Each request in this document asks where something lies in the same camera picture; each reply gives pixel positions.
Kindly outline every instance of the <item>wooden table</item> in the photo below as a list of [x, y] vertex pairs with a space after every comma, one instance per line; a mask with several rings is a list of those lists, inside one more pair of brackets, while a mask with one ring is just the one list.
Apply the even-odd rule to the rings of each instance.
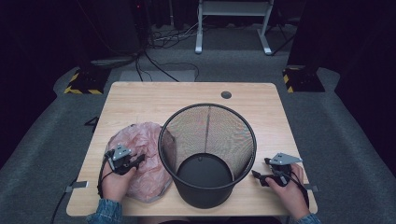
[[[223, 91], [232, 94], [221, 97]], [[97, 177], [106, 144], [111, 136], [133, 123], [155, 122], [163, 125], [179, 109], [199, 103], [230, 107], [250, 124], [257, 139], [257, 155], [253, 170], [271, 174], [264, 158], [277, 152], [300, 157], [276, 86], [271, 83], [204, 83], [204, 82], [115, 82], [107, 96], [99, 123], [93, 135], [78, 181], [88, 181], [84, 189], [74, 189], [67, 214], [87, 216], [94, 213], [99, 201]], [[318, 207], [312, 191], [308, 191], [310, 210]], [[141, 203], [125, 197], [125, 216], [284, 216], [288, 212], [269, 188], [264, 188], [252, 174], [235, 185], [223, 204], [199, 209], [185, 203], [175, 184], [154, 203]]]

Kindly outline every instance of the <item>pink translucent plastic bag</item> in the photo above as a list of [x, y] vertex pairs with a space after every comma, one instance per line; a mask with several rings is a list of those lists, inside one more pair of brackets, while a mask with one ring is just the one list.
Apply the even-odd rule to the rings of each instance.
[[146, 154], [140, 162], [139, 169], [131, 180], [127, 196], [143, 203], [151, 203], [163, 196], [163, 193], [172, 182], [158, 155], [158, 137], [161, 126], [146, 122], [128, 126], [110, 138], [106, 150], [121, 144], [132, 150], [131, 161], [142, 154]]

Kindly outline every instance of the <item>dark drape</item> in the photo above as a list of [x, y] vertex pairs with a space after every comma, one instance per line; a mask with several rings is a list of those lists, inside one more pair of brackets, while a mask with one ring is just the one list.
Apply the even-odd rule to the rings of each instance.
[[396, 2], [308, 0], [288, 64], [340, 74], [335, 92], [396, 175]]

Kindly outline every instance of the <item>denim sleeve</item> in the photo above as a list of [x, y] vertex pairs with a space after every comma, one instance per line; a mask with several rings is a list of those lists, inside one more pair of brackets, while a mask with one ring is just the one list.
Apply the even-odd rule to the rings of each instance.
[[120, 224], [122, 220], [121, 204], [101, 199], [96, 213], [87, 216], [86, 220], [89, 224]]
[[309, 214], [309, 215], [306, 215], [305, 217], [300, 218], [296, 223], [297, 224], [320, 224], [321, 222], [315, 214]]

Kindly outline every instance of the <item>mesh trash can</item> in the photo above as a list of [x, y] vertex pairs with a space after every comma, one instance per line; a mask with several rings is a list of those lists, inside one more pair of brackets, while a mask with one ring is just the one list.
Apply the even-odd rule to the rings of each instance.
[[223, 105], [190, 105], [160, 132], [158, 149], [185, 202], [198, 208], [224, 203], [250, 171], [256, 138], [248, 122]]

